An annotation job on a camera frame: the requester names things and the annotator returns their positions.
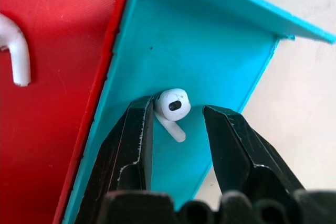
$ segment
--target turquoise plastic tray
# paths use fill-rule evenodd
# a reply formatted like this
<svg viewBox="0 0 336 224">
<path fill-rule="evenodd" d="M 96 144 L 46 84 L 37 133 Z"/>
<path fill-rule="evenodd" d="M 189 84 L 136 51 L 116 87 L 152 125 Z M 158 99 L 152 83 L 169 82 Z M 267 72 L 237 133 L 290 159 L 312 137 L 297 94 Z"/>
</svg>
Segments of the turquoise plastic tray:
<svg viewBox="0 0 336 224">
<path fill-rule="evenodd" d="M 65 223 L 78 212 L 102 141 L 129 103 L 170 88 L 187 91 L 192 109 L 177 143 L 154 123 L 152 190 L 179 208 L 211 167 L 205 104 L 241 112 L 280 38 L 335 37 L 263 0 L 128 0 Z"/>
</svg>

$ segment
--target wireless earbud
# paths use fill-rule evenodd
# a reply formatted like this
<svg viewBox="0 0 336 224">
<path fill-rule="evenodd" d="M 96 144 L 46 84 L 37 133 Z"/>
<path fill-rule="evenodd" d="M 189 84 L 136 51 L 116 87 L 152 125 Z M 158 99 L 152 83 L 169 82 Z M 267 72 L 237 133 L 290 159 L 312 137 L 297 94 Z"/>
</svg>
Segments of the wireless earbud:
<svg viewBox="0 0 336 224">
<path fill-rule="evenodd" d="M 183 142 L 186 135 L 175 121 L 185 117 L 190 109 L 188 95 L 183 89 L 163 91 L 154 102 L 156 118 L 178 142 Z"/>
</svg>

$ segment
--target white background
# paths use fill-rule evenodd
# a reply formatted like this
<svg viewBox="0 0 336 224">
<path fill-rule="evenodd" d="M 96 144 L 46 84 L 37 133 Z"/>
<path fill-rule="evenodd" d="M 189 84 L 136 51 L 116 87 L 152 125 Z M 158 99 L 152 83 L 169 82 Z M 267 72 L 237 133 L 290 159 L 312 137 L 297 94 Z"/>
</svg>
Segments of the white background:
<svg viewBox="0 0 336 224">
<path fill-rule="evenodd" d="M 336 34 L 336 0 L 267 1 Z M 243 115 L 306 189 L 336 190 L 336 44 L 280 42 Z M 212 170 L 196 199 L 220 195 Z"/>
</svg>

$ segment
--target red plastic surface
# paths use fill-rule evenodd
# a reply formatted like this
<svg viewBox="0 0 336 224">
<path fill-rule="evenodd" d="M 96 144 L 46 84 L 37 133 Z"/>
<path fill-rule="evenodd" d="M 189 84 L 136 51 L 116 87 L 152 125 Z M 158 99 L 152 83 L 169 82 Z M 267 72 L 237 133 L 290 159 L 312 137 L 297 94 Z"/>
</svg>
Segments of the red plastic surface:
<svg viewBox="0 0 336 224">
<path fill-rule="evenodd" d="M 52 222 L 78 133 L 89 127 L 82 117 L 95 110 L 89 93 L 100 94 L 98 66 L 109 63 L 101 49 L 114 1 L 0 0 L 27 38 L 32 73 L 28 87 L 15 86 L 1 53 L 0 223 Z"/>
</svg>

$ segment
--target earbud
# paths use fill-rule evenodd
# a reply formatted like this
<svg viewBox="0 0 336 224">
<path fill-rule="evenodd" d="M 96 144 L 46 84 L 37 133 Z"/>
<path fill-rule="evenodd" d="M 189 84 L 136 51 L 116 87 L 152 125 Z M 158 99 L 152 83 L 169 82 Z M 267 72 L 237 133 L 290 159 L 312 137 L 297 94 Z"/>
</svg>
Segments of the earbud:
<svg viewBox="0 0 336 224">
<path fill-rule="evenodd" d="M 178 142 L 183 142 L 186 135 L 176 121 L 185 117 L 190 109 L 188 95 L 183 89 L 163 91 L 154 102 L 156 118 Z"/>
</svg>

